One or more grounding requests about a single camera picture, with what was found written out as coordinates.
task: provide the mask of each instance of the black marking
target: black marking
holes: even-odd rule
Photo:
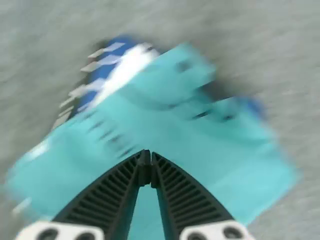
[[[233,115],[227,115],[227,116],[225,116],[224,118],[223,118],[223,121],[229,121],[229,120],[231,120],[231,119],[233,119],[235,116],[233,116]]]
[[[200,114],[198,114],[198,115],[194,116],[192,119],[193,119],[193,120],[195,120],[195,119],[199,119],[199,118],[202,118],[202,117],[205,117],[205,116],[209,115],[210,113],[211,113],[211,111],[210,111],[210,110],[208,110],[208,111],[204,111],[204,112],[202,112],[202,113],[200,113]]]
[[[118,158],[120,159],[120,158],[124,157],[125,155],[130,153],[130,151],[132,151],[134,148],[135,148],[135,146],[130,147],[128,150],[126,150],[124,153],[122,153]]]
[[[191,63],[188,60],[184,60],[184,61],[178,62],[176,67],[178,68],[179,72],[184,72],[191,68]]]
[[[100,127],[102,124],[104,123],[104,121],[98,121],[95,125],[93,125],[89,130],[88,132],[92,131],[93,129],[97,128],[97,127]]]
[[[105,132],[105,133],[99,138],[99,140],[104,139],[106,136],[108,136],[109,134],[111,134],[114,130],[115,130],[115,128],[112,128],[112,129],[110,129],[109,131]]]

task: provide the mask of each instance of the teal plastic bag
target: teal plastic bag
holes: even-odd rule
[[[96,108],[58,127],[10,170],[9,192],[26,212],[53,218],[115,164],[149,149],[205,186],[250,223],[296,182],[275,137],[248,108],[211,102],[199,89],[215,68],[188,45],[159,56]],[[164,239],[156,191],[139,191],[128,239]]]

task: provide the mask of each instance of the gray floor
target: gray floor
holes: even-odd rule
[[[319,239],[319,0],[1,0],[0,33],[0,176],[47,133],[95,42],[121,33],[164,49],[187,41],[220,79],[264,101],[303,174],[250,231]],[[0,231],[13,235],[19,224]]]

